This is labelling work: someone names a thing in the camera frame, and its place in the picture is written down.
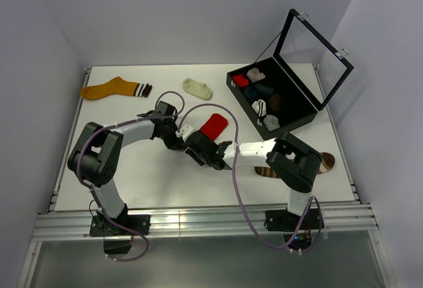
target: gray floor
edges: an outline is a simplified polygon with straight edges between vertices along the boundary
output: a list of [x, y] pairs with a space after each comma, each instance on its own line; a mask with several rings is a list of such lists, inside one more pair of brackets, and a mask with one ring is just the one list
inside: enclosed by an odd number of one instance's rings
[[152, 240], [148, 255], [126, 263], [106, 260], [100, 241], [45, 242], [31, 287], [375, 288], [383, 280], [368, 233], [354, 232], [329, 233], [301, 257], [253, 236]]

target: transparent lid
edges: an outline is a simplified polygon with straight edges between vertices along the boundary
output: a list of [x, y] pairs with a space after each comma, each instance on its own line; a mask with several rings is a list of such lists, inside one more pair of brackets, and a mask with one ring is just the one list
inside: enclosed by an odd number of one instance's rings
[[[289, 11], [281, 31], [274, 58], [301, 89], [317, 110], [322, 110], [338, 90], [353, 66], [345, 59], [346, 53], [338, 51], [295, 9]], [[310, 66], [292, 67], [298, 63]], [[310, 70], [317, 68], [321, 86]]]

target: metal latch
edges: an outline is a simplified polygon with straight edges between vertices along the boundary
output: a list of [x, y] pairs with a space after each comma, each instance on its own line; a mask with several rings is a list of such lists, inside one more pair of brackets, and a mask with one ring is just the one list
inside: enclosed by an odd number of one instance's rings
[[335, 52], [335, 56], [338, 59], [344, 59], [348, 54], [349, 53], [345, 49], [338, 50], [337, 52]]
[[307, 13], [300, 13], [297, 18], [302, 22], [303, 20], [305, 20], [307, 17], [310, 17], [310, 15], [308, 15]]

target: metal frame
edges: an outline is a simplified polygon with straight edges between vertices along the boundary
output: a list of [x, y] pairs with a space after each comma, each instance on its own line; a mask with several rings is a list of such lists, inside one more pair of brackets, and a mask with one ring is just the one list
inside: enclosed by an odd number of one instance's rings
[[[321, 86], [321, 81], [317, 69], [316, 78]], [[88, 83], [91, 69], [87, 69], [84, 86]], [[50, 211], [48, 214], [39, 215], [32, 234], [31, 243], [26, 255], [26, 260], [22, 268], [18, 287], [30, 287], [32, 276], [38, 259], [41, 245], [44, 241], [57, 240], [103, 240], [103, 238], [89, 237], [91, 225], [91, 215], [84, 212], [56, 212], [54, 207], [60, 189], [60, 180], [65, 169], [66, 157], [71, 148], [71, 142], [75, 132], [76, 123], [81, 111], [82, 99], [79, 99], [77, 110], [71, 126], [71, 132], [67, 141], [66, 149], [60, 166], [56, 187], [52, 197]], [[325, 216], [325, 238], [327, 231], [369, 231], [372, 238], [373, 247], [377, 261], [381, 268], [383, 278], [386, 283], [394, 283], [392, 269], [389, 266], [386, 253], [381, 245], [376, 219], [370, 204], [362, 204], [356, 187], [351, 178], [344, 151], [340, 144], [334, 120], [327, 106], [330, 122], [335, 133], [338, 146], [341, 150], [342, 160], [345, 164], [355, 201], [340, 203], [322, 203]], [[250, 205], [247, 206], [249, 216], [257, 230], [267, 233], [264, 228], [265, 211], [269, 209], [285, 209], [286, 205]], [[250, 235], [251, 230], [245, 223], [244, 217], [237, 206], [233, 207], [199, 207], [199, 208], [179, 208], [179, 209], [137, 209], [130, 210], [129, 214], [149, 214], [151, 215], [151, 226], [149, 238], [170, 238], [170, 237], [200, 237], [200, 236], [238, 236]], [[112, 238], [129, 238], [129, 236], [113, 236]]]

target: beige sock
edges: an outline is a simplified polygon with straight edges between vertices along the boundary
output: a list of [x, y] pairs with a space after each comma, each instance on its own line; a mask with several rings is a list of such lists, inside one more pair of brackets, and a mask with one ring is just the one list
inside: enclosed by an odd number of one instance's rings
[[187, 78], [182, 82], [182, 88], [185, 92], [194, 95], [203, 100], [209, 100], [212, 98], [212, 90], [205, 83], [200, 83], [191, 78]]

